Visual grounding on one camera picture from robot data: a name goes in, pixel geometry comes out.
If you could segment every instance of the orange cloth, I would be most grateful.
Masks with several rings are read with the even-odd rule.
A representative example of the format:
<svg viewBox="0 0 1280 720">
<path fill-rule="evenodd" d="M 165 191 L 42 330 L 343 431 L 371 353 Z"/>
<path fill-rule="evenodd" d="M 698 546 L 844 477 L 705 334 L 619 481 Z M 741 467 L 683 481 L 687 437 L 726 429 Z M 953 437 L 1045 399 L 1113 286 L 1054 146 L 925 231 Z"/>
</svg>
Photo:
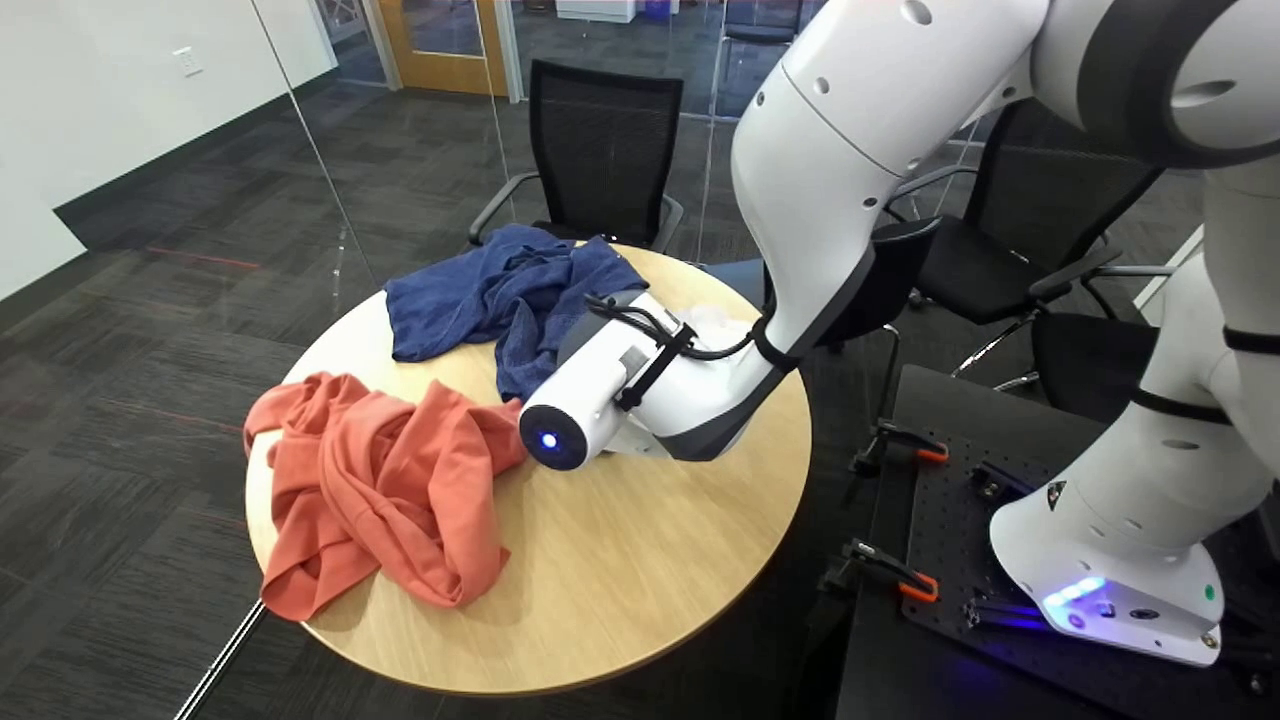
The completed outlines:
<svg viewBox="0 0 1280 720">
<path fill-rule="evenodd" d="M 383 568 L 437 610 L 465 610 L 503 568 L 493 481 L 524 466 L 516 405 L 474 409 L 433 384 L 418 405 L 356 377 L 309 377 L 265 391 L 252 437 L 283 429 L 268 466 L 278 539 L 265 606 L 309 622 Z"/>
</svg>

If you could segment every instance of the table top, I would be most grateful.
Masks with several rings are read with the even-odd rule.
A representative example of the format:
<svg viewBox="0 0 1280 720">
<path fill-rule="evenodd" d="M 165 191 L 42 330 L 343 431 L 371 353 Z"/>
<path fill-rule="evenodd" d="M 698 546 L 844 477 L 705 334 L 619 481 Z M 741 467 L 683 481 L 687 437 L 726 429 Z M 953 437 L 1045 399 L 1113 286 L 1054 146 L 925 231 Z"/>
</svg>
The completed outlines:
<svg viewBox="0 0 1280 720">
<path fill-rule="evenodd" d="M 693 265 L 619 247 L 671 311 L 706 303 L 753 321 L 732 288 Z M 493 346 L 427 364 L 392 359 L 383 295 L 338 317 L 283 381 L 353 372 L 368 390 L 418 399 L 433 381 L 496 405 Z M 261 437 L 242 513 L 265 563 L 272 467 Z M 371 577 L 302 630 L 368 671 L 438 691 L 544 691 L 642 666 L 716 622 L 781 547 L 809 481 L 809 395 L 790 372 L 712 466 L 601 456 L 580 474 L 524 466 L 496 486 L 498 539 L 512 553 L 496 590 L 459 611 L 415 606 Z"/>
</svg>

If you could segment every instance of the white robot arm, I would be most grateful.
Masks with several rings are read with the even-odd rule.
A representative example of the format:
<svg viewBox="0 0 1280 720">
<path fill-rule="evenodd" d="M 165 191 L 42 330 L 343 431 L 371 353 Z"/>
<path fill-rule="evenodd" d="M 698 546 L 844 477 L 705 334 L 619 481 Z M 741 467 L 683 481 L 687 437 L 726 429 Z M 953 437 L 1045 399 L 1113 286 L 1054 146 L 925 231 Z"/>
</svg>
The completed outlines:
<svg viewBox="0 0 1280 720">
<path fill-rule="evenodd" d="M 1060 481 L 1001 507 L 990 547 L 1053 630 L 1212 666 L 1223 595 L 1198 539 L 1280 474 L 1274 35 L 1274 0 L 824 5 L 732 146 L 774 311 L 698 359 L 696 330 L 625 300 L 646 321 L 606 321 L 529 399 L 530 456 L 580 467 L 636 437 L 720 456 L 861 288 L 886 191 L 965 120 L 1033 92 L 1123 153 L 1212 169 L 1206 265 L 1170 282 L 1145 395 Z"/>
</svg>

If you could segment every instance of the navy blue shirt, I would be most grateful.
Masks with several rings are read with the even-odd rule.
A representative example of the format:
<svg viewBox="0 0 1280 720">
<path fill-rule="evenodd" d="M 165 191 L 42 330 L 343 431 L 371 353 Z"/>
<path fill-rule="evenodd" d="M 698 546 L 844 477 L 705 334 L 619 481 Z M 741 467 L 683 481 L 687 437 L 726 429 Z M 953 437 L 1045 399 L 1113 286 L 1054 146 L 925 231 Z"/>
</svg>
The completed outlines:
<svg viewBox="0 0 1280 720">
<path fill-rule="evenodd" d="M 601 237 L 568 243 L 508 223 L 484 247 L 388 282 L 392 357 L 433 359 L 496 340 L 496 390 L 529 399 L 560 364 L 560 340 L 586 295 L 646 288 Z"/>
</svg>

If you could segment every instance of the white wall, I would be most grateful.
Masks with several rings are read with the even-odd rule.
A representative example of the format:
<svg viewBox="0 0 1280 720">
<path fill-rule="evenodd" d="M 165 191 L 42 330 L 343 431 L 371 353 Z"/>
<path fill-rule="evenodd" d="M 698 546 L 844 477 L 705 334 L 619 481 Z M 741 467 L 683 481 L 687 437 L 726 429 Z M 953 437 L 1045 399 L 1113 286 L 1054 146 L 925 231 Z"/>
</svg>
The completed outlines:
<svg viewBox="0 0 1280 720">
<path fill-rule="evenodd" d="M 335 69 L 312 0 L 261 8 L 297 84 Z M 80 251 L 52 210 L 283 92 L 252 0 L 4 0 L 0 69 L 0 295 Z"/>
</svg>

